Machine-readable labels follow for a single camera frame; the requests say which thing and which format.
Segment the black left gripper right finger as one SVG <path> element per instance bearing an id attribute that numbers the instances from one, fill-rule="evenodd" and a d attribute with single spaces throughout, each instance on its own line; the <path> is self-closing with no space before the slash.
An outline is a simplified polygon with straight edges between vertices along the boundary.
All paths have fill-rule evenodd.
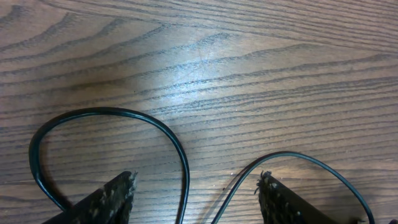
<path id="1" fill-rule="evenodd" d="M 257 186 L 265 224 L 336 224 L 274 178 L 270 171 L 261 173 Z"/>

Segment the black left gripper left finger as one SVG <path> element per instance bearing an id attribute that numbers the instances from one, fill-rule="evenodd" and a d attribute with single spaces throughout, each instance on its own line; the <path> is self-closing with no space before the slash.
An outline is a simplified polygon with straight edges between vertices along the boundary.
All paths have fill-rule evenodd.
<path id="1" fill-rule="evenodd" d="M 125 171 L 43 224 L 128 224 L 136 173 Z"/>

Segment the black USB cable gray plug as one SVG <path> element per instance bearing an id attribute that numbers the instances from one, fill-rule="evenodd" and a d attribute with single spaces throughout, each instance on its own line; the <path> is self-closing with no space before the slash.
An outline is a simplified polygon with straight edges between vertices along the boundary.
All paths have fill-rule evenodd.
<path id="1" fill-rule="evenodd" d="M 45 153 L 51 146 L 61 151 L 71 150 L 68 162 L 82 169 L 93 168 L 95 174 L 110 172 L 105 163 L 106 156 L 110 156 L 113 164 L 123 163 L 123 159 L 117 159 L 115 155 L 125 156 L 128 149 L 136 149 L 150 158 L 155 157 L 155 152 L 165 156 L 166 152 L 175 149 L 182 170 L 176 223 L 183 222 L 190 188 L 188 159 L 175 133 L 158 119 L 125 108 L 83 108 L 52 118 L 36 130 L 29 143 L 30 171 L 41 191 L 62 213 L 88 195 L 72 203 L 57 188 L 45 162 Z"/>

